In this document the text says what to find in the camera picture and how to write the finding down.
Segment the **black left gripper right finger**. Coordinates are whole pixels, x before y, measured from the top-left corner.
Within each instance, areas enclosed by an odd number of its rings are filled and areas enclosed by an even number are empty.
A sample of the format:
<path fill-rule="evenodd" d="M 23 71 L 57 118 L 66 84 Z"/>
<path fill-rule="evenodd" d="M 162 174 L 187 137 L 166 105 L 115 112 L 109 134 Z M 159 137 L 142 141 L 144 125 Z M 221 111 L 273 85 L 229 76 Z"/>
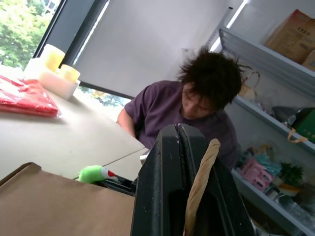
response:
<path fill-rule="evenodd" d="M 252 222 L 230 170 L 219 160 L 218 139 L 206 141 L 189 125 L 178 125 L 189 195 L 186 236 L 253 236 Z"/>

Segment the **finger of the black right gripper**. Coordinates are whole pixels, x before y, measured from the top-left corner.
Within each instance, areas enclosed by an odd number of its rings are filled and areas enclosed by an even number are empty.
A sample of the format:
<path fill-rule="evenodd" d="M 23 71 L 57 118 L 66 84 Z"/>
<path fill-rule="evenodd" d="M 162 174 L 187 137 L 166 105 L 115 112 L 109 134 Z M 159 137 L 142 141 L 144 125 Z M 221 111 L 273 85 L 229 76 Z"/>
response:
<path fill-rule="evenodd" d="M 96 181 L 94 184 L 130 196 L 135 196 L 136 192 L 136 182 L 123 177 L 118 177 L 118 181 L 105 179 Z"/>

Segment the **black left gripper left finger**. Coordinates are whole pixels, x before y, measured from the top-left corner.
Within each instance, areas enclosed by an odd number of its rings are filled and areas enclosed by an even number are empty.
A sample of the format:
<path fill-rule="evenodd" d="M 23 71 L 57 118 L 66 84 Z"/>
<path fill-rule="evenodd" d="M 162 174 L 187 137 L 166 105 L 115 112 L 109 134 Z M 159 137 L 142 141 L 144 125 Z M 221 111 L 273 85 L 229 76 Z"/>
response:
<path fill-rule="evenodd" d="M 137 177 L 132 236 L 181 236 L 185 182 L 175 125 L 160 130 Z"/>

